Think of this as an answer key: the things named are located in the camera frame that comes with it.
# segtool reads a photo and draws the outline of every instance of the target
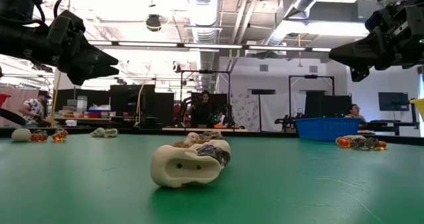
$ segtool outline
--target green table surface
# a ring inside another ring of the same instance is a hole
[[[217,180],[158,188],[150,156],[182,138],[0,139],[0,223],[424,223],[424,147],[229,137]]]

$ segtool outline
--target black equipment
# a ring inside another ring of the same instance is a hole
[[[308,118],[340,118],[346,115],[350,105],[352,105],[352,97],[348,95],[308,93],[305,102],[305,116]]]
[[[305,115],[302,114],[302,112],[300,111],[301,109],[299,109],[299,111],[297,112],[295,117],[289,116],[289,115],[285,115],[283,119],[276,119],[274,121],[274,124],[281,124],[282,128],[281,128],[281,132],[283,133],[296,133],[297,132],[297,126],[296,126],[296,121],[298,119],[304,119]]]
[[[378,104],[381,111],[409,111],[408,93],[379,92]]]
[[[159,32],[162,28],[162,25],[159,21],[159,15],[149,15],[146,21],[146,27],[152,32]]]
[[[155,117],[164,126],[174,124],[174,93],[147,92],[142,111],[146,117]]]
[[[15,122],[18,125],[26,125],[27,123],[27,121],[25,121],[25,119],[21,117],[20,115],[3,108],[0,108],[0,117],[3,117],[7,120]]]
[[[116,111],[118,116],[124,112],[128,112],[129,116],[136,115],[138,93],[140,92],[141,85],[111,85],[109,95],[111,97],[111,110]],[[141,94],[140,104],[143,110],[145,94],[154,93],[154,85],[144,85]]]
[[[90,45],[85,36],[83,20],[65,10],[57,15],[58,0],[54,6],[52,24],[45,24],[42,0],[0,0],[0,54],[31,61],[37,66],[48,64],[68,74],[73,84],[85,80],[117,75],[111,67],[118,60]],[[32,19],[34,6],[41,19]],[[25,25],[38,23],[32,28]]]
[[[359,82],[376,70],[390,66],[408,69],[424,63],[424,0],[390,3],[365,22],[370,34],[361,40],[333,48],[329,58],[350,67],[352,81]]]
[[[292,113],[292,78],[305,78],[305,79],[318,79],[318,78],[321,78],[321,79],[323,79],[323,80],[325,80],[326,78],[330,78],[331,79],[331,89],[332,89],[332,92],[333,92],[333,95],[335,94],[335,82],[334,82],[334,76],[318,76],[318,75],[315,75],[315,74],[311,74],[311,75],[303,75],[303,76],[300,76],[300,75],[290,75],[289,76],[289,113],[290,113],[290,115],[292,115],[291,113]]]

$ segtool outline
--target ceiling duct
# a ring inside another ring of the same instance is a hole
[[[193,39],[196,43],[215,44],[218,42],[218,10],[219,0],[189,0],[192,25],[205,27],[192,29]],[[215,54],[213,52],[200,52],[200,69],[212,70]],[[209,88],[209,80],[202,76],[202,88]]]
[[[296,16],[297,19],[307,19],[310,8],[317,0],[285,0],[282,8],[279,9],[279,16],[283,16],[283,21],[276,27],[272,34],[264,41],[263,45],[278,46],[290,31],[292,23],[284,19]]]

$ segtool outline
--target woman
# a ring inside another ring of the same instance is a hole
[[[347,115],[345,116],[345,118],[357,118],[357,119],[361,119],[363,123],[366,123],[365,118],[359,114],[359,111],[360,111],[360,108],[358,107],[358,105],[352,104],[349,106]]]
[[[209,100],[209,95],[210,93],[208,91],[202,91],[200,102],[188,109],[187,114],[191,114],[191,127],[198,127],[199,125],[213,126],[211,115],[215,110]]]

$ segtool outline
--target red bin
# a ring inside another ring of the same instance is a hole
[[[0,107],[2,107],[2,106],[3,106],[3,103],[4,103],[4,102],[6,101],[6,99],[7,99],[7,98],[9,98],[9,97],[10,97],[10,95],[0,93]]]

